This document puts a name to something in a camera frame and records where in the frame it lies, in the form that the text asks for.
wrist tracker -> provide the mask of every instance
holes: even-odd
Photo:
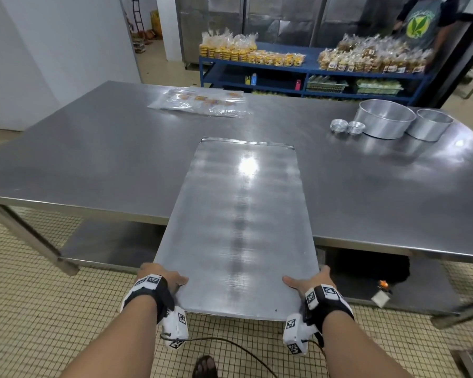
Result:
[[[170,309],[174,311],[175,302],[173,297],[168,290],[168,283],[164,277],[160,275],[148,275],[138,280],[132,289],[126,294],[121,304],[122,311],[126,305],[130,303],[135,297],[147,294],[154,298],[158,310],[158,318],[156,324],[158,324],[163,318],[166,317],[167,311]]]
[[[305,304],[308,309],[305,310],[304,321],[307,325],[316,326],[319,333],[316,333],[315,336],[321,347],[324,347],[322,324],[329,313],[332,311],[343,311],[354,319],[351,307],[332,285],[321,284],[315,288],[310,288],[305,293]]]

tiled floor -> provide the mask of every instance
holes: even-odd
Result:
[[[161,49],[161,42],[155,42]],[[158,53],[139,55],[145,82],[189,86],[196,71],[171,64]],[[1,132],[0,144],[18,133]],[[18,208],[30,224],[60,247],[80,218]],[[465,300],[473,299],[473,265],[446,262],[449,278]],[[59,272],[0,225],[0,377],[52,377],[116,316],[133,275],[82,268],[74,277]],[[437,330],[421,314],[354,305],[361,327],[417,377],[460,377],[450,349],[473,348],[473,321]],[[326,377],[325,362],[311,347],[308,357],[293,358],[282,344],[282,323],[188,316],[192,337],[229,338],[262,358],[279,376]],[[187,343],[171,352],[157,340],[153,377],[189,377],[200,355],[214,356],[219,375],[265,377],[256,361],[220,341]]]

